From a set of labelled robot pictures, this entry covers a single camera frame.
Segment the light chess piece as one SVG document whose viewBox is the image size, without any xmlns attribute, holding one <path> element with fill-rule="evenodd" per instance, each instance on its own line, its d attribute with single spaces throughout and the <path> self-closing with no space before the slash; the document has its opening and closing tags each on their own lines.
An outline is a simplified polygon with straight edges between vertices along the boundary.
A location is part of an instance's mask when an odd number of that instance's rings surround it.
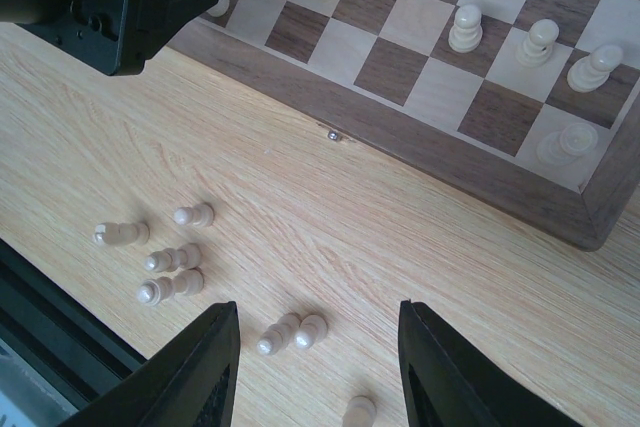
<svg viewBox="0 0 640 427">
<path fill-rule="evenodd" d="M 366 396 L 352 398 L 342 418 L 343 427 L 372 427 L 377 410 L 375 404 Z"/>
<path fill-rule="evenodd" d="M 300 323 L 297 314 L 289 313 L 282 316 L 261 335 L 256 344 L 258 352 L 264 356 L 271 356 L 286 348 Z"/>
<path fill-rule="evenodd" d="M 215 211 L 207 203 L 192 207 L 180 207 L 173 214 L 173 220 L 181 226 L 208 227 L 214 220 Z"/>
<path fill-rule="evenodd" d="M 204 276 L 197 269 L 187 269 L 173 278 L 158 277 L 147 279 L 136 291 L 136 299 L 147 306 L 155 306 L 175 295 L 193 296 L 204 286 Z"/>
<path fill-rule="evenodd" d="M 149 239 L 149 227 L 143 222 L 98 224 L 93 233 L 93 241 L 99 246 L 117 247 L 131 244 L 145 244 Z"/>
<path fill-rule="evenodd" d="M 324 340 L 328 333 L 326 320 L 320 315 L 309 315 L 303 319 L 294 335 L 295 345 L 302 350 L 308 350 L 313 345 Z"/>
<path fill-rule="evenodd" d="M 230 0 L 218 0 L 214 6 L 206 10 L 206 14 L 214 18 L 222 17 L 228 11 L 229 6 Z"/>
<path fill-rule="evenodd" d="M 144 268 L 149 272 L 173 272 L 176 269 L 198 267 L 202 253 L 197 244 L 187 243 L 178 249 L 166 248 L 151 253 L 144 259 Z"/>
</svg>

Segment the wooden chess board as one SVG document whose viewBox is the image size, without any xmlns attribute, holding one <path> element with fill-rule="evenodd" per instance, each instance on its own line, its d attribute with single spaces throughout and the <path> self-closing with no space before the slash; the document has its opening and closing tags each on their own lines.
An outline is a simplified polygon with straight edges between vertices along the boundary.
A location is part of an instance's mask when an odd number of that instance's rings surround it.
<svg viewBox="0 0 640 427">
<path fill-rule="evenodd" d="M 460 6 L 483 36 L 448 43 Z M 552 55 L 525 67 L 516 49 L 538 20 L 559 26 Z M 623 49 L 599 88 L 569 69 L 596 48 Z M 586 251 L 599 249 L 639 182 L 639 0 L 230 0 L 172 47 Z M 543 165 L 547 134 L 587 123 L 593 151 Z"/>
</svg>

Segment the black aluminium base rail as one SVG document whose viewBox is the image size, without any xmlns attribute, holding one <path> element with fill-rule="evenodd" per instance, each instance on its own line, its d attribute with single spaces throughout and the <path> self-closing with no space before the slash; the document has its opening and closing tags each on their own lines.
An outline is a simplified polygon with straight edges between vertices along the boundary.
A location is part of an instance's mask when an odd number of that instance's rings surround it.
<svg viewBox="0 0 640 427">
<path fill-rule="evenodd" d="M 146 362 L 6 242 L 1 243 L 1 341 L 76 410 Z"/>
</svg>

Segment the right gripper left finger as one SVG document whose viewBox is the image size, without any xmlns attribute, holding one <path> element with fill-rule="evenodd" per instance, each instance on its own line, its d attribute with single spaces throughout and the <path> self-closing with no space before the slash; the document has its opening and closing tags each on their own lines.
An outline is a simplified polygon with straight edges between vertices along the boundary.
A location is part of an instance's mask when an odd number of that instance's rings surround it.
<svg viewBox="0 0 640 427">
<path fill-rule="evenodd" d="M 237 304 L 207 308 L 65 426 L 229 426 L 240 355 Z"/>
</svg>

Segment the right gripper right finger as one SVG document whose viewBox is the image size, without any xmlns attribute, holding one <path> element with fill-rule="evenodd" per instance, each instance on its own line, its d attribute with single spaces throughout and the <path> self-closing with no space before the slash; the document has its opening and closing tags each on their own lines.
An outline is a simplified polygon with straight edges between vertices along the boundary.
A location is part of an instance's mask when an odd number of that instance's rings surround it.
<svg viewBox="0 0 640 427">
<path fill-rule="evenodd" d="M 423 302 L 400 304 L 398 353 L 411 426 L 576 426 Z"/>
</svg>

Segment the light chess rook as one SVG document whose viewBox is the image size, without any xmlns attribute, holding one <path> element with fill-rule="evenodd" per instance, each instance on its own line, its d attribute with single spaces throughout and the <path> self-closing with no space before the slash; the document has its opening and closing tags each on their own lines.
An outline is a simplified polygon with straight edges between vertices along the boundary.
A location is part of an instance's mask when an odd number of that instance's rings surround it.
<svg viewBox="0 0 640 427">
<path fill-rule="evenodd" d="M 543 165 L 567 166 L 593 151 L 599 135 L 587 123 L 574 123 L 561 131 L 547 134 L 536 147 L 536 156 Z"/>
</svg>

